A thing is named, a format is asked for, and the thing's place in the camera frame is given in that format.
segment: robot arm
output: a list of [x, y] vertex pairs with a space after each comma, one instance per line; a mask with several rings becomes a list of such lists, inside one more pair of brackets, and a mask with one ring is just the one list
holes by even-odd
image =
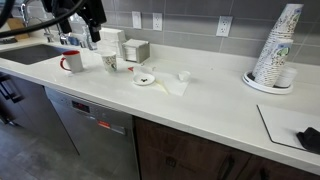
[[[47, 12], [52, 13], [55, 17], [68, 12], [79, 0], [42, 0]], [[99, 31], [101, 24], [107, 22], [101, 0], [87, 0], [85, 5], [77, 12], [89, 26], [93, 42], [100, 40]], [[59, 23], [63, 33], [67, 34], [72, 31], [68, 20]]]

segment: white plate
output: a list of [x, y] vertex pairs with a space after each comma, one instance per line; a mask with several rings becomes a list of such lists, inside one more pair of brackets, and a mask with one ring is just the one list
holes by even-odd
[[287, 88], [267, 87], [267, 86], [263, 86], [261, 84], [258, 84], [248, 77], [248, 74], [251, 74], [251, 73], [252, 72], [244, 73], [242, 79], [246, 84], [248, 84], [249, 86], [251, 86], [255, 89], [258, 89], [263, 92], [271, 93], [271, 94], [289, 94], [293, 91], [292, 84]]
[[133, 77], [133, 83], [139, 86], [146, 86], [152, 84], [156, 78], [151, 74], [139, 73]]

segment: electrical outlet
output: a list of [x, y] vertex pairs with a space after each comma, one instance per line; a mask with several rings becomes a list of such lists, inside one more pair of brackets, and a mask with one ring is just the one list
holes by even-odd
[[141, 12], [132, 11], [132, 24], [135, 29], [142, 29]]
[[162, 31], [162, 14], [153, 13], [153, 30]]
[[217, 29], [217, 36], [221, 37], [228, 37], [231, 23], [232, 23], [232, 16], [220, 16], [218, 29]]

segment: sink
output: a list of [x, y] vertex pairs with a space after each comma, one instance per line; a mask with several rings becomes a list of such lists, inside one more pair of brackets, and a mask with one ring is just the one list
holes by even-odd
[[0, 52], [0, 58], [21, 64], [30, 65], [60, 56], [63, 52], [68, 50], [69, 49], [40, 44]]

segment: small white saucer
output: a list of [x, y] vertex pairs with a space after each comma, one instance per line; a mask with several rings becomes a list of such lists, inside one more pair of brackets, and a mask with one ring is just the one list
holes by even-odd
[[133, 83], [139, 86], [147, 86], [152, 84], [156, 78], [151, 74], [139, 73], [133, 77]]

